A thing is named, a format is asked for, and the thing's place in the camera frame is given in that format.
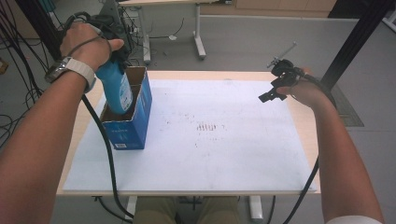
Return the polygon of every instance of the black metal frame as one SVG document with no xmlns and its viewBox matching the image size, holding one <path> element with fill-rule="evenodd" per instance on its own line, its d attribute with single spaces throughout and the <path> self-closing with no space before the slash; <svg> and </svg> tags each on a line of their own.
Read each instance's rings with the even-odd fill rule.
<svg viewBox="0 0 396 224">
<path fill-rule="evenodd" d="M 40 5 L 39 0 L 16 0 L 16 2 L 26 18 L 32 23 L 39 37 L 43 40 L 52 58 L 55 60 L 60 59 L 62 56 L 59 51 L 62 43 L 60 32 L 53 25 L 48 14 Z M 325 86 L 331 89 L 341 75 L 344 74 L 376 26 L 385 17 L 393 2 L 394 0 L 372 1 L 323 76 L 321 82 Z"/>
</svg>

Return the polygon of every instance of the white sleeve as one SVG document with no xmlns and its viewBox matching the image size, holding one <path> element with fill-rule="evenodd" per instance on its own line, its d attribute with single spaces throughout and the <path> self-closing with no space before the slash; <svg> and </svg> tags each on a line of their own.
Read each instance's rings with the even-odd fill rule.
<svg viewBox="0 0 396 224">
<path fill-rule="evenodd" d="M 326 224 L 381 224 L 381 222 L 370 217 L 347 216 L 333 218 Z"/>
</svg>

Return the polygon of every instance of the pants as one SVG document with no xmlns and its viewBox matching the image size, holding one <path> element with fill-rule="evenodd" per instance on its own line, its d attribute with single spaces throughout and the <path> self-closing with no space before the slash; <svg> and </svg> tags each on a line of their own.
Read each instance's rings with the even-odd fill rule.
<svg viewBox="0 0 396 224">
<path fill-rule="evenodd" d="M 134 224 L 176 224 L 176 198 L 138 197 Z M 204 197 L 197 224 L 240 224 L 236 197 Z"/>
</svg>

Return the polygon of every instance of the human arm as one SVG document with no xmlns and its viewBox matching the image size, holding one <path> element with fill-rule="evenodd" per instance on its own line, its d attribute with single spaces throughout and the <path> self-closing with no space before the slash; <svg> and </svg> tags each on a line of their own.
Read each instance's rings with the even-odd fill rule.
<svg viewBox="0 0 396 224">
<path fill-rule="evenodd" d="M 61 45 L 66 55 L 97 36 L 88 24 L 74 24 Z M 122 40 L 109 41 L 113 50 Z M 109 57 L 98 38 L 72 57 L 96 71 Z M 59 77 L 40 97 L 0 154 L 0 223 L 49 223 L 86 79 L 75 72 Z"/>
<path fill-rule="evenodd" d="M 278 88 L 290 94 L 290 87 Z M 322 211 L 326 222 L 342 216 L 384 218 L 358 150 L 330 100 L 306 81 L 292 88 L 302 104 L 312 108 L 318 132 Z"/>
</svg>

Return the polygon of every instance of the blue bottle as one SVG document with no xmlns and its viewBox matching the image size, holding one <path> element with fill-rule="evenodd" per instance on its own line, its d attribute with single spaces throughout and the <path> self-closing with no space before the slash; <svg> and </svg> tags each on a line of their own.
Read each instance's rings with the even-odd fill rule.
<svg viewBox="0 0 396 224">
<path fill-rule="evenodd" d="M 128 77 L 117 62 L 107 61 L 97 71 L 102 80 L 107 104 L 115 114 L 125 114 L 132 105 L 133 96 Z"/>
</svg>

